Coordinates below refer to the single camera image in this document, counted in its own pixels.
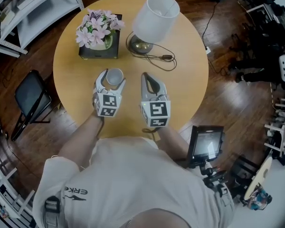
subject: electrical outlet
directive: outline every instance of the electrical outlet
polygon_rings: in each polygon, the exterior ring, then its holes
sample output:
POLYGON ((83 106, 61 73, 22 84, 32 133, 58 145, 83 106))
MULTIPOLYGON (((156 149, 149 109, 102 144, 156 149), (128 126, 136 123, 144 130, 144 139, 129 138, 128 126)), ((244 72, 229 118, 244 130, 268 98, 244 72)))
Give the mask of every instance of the electrical outlet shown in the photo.
POLYGON ((207 47, 206 54, 208 55, 211 52, 210 48, 207 47))

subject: flower pot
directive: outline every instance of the flower pot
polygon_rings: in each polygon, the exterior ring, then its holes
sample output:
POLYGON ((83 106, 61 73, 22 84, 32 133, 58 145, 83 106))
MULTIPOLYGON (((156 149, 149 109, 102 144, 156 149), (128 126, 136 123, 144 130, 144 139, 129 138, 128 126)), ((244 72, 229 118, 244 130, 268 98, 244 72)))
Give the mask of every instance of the flower pot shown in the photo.
POLYGON ((91 47, 92 50, 96 50, 96 51, 102 51, 102 50, 107 50, 109 49, 111 46, 112 46, 112 42, 113 42, 113 36, 107 36, 105 39, 104 39, 104 44, 101 45, 101 44, 97 44, 96 46, 94 47, 91 47))

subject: wooden board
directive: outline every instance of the wooden board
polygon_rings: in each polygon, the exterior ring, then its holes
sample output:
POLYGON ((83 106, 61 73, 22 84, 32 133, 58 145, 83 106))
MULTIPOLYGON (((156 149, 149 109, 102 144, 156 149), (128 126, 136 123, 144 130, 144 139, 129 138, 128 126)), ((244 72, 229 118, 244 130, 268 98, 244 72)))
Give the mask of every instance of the wooden board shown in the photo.
MULTIPOLYGON (((93 111, 92 92, 98 75, 106 68, 117 67, 126 77, 122 103, 115 118, 106 118, 100 137, 121 135, 141 136, 146 127, 140 113, 141 74, 149 72, 162 80, 171 100, 170 125, 179 130, 195 114, 204 97, 208 83, 208 62, 201 38, 191 22, 180 14, 164 41, 158 43, 174 52, 177 67, 165 72, 148 61, 133 57, 125 47, 132 32, 132 21, 146 0, 99 0, 89 9, 111 10, 122 14, 125 28, 121 30, 118 59, 83 60, 76 43, 76 28, 81 24, 87 9, 78 13, 63 31, 54 56, 54 81, 59 98, 78 125, 93 111)), ((153 55, 167 52, 154 48, 153 55)), ((173 65, 160 63, 161 67, 173 65)))

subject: white lampshade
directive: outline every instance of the white lampshade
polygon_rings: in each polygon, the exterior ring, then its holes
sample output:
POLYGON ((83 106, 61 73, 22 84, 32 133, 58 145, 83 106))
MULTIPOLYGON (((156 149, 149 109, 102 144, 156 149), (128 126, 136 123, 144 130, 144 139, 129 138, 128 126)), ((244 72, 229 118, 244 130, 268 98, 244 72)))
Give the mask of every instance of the white lampshade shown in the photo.
POLYGON ((133 22, 133 32, 145 42, 159 42, 170 31, 179 13, 175 0, 147 0, 133 22))

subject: white t-shirt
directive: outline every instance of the white t-shirt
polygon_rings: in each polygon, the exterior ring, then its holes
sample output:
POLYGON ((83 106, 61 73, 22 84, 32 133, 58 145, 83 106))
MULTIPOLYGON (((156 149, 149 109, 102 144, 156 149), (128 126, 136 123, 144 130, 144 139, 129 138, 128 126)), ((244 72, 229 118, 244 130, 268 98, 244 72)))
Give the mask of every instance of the white t-shirt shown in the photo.
POLYGON ((150 209, 175 213, 191 228, 219 227, 214 192, 155 147, 143 138, 99 140, 82 172, 66 158, 48 159, 33 202, 37 225, 44 227, 45 200, 61 191, 68 228, 119 228, 150 209))

